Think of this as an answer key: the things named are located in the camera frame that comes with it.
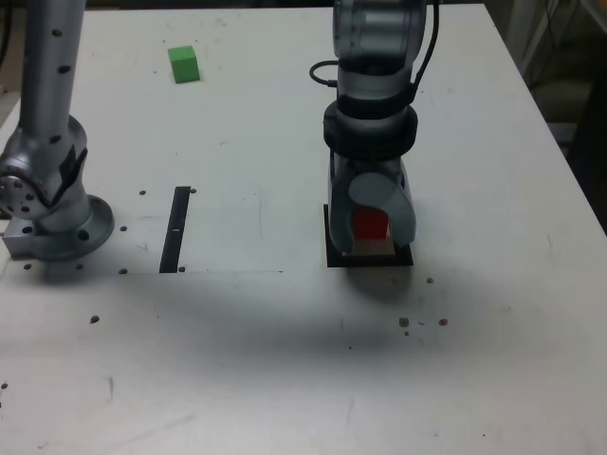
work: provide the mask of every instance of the black strip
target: black strip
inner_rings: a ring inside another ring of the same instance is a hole
[[[159,273],[177,273],[179,266],[179,253],[181,252],[181,241],[186,228],[186,217],[188,215],[188,203],[190,202],[191,187],[176,187],[171,205],[171,216],[167,226],[167,235],[164,239],[162,259],[160,260]]]
[[[324,205],[324,242],[326,266],[329,268],[410,267],[414,264],[411,247],[395,244],[394,256],[344,256],[335,248],[329,232],[329,206]]]

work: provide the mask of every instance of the red block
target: red block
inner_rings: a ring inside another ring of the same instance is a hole
[[[388,235],[388,215],[379,209],[357,206],[350,226],[355,240],[383,240]]]

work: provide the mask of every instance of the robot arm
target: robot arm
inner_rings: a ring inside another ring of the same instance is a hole
[[[351,220],[357,209],[371,208],[387,215],[392,238],[403,247],[414,240],[415,214],[401,157],[415,142],[410,104],[436,42],[438,2],[431,46],[414,82],[425,0],[337,0],[333,14],[338,95],[324,113],[331,239],[351,253],[357,240]]]
[[[114,228],[109,206],[84,191],[86,133],[69,115],[85,3],[35,1],[28,10],[19,124],[0,156],[13,258],[79,258]]]

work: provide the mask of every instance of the black cable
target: black cable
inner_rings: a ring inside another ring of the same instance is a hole
[[[430,44],[428,45],[428,50],[426,51],[426,57],[424,57],[424,61],[422,62],[421,66],[419,67],[419,71],[417,71],[417,75],[415,76],[415,82],[413,83],[413,87],[412,87],[412,93],[411,93],[411,101],[413,102],[415,99],[415,95],[417,94],[417,88],[419,88],[419,83],[421,82],[421,79],[424,77],[424,73],[426,72],[426,68],[428,67],[428,64],[430,63],[430,58],[432,57],[433,53],[434,53],[434,48],[436,47],[436,40],[438,39],[438,28],[440,26],[440,13],[439,13],[439,8],[438,8],[438,2],[439,0],[433,0],[432,1],[432,5],[434,6],[433,8],[433,24],[432,24],[432,37],[430,39]]]
[[[9,50],[10,29],[12,27],[12,2],[7,0],[7,5],[4,8],[4,30],[2,30],[2,45],[0,45],[0,68],[4,63]]]
[[[322,85],[326,85],[327,87],[336,88],[338,86],[337,81],[333,79],[329,79],[328,81],[326,81],[325,79],[319,78],[315,73],[317,69],[322,68],[323,66],[337,65],[338,63],[339,62],[337,60],[325,60],[324,62],[318,62],[310,68],[310,78],[312,78],[314,82],[321,83]]]

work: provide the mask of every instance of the table surface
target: table surface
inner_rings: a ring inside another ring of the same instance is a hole
[[[374,270],[325,266],[329,9],[86,14],[72,114],[117,229],[0,248],[3,455],[607,451],[607,240],[484,7],[442,12],[415,266]],[[158,275],[176,186],[187,271]]]

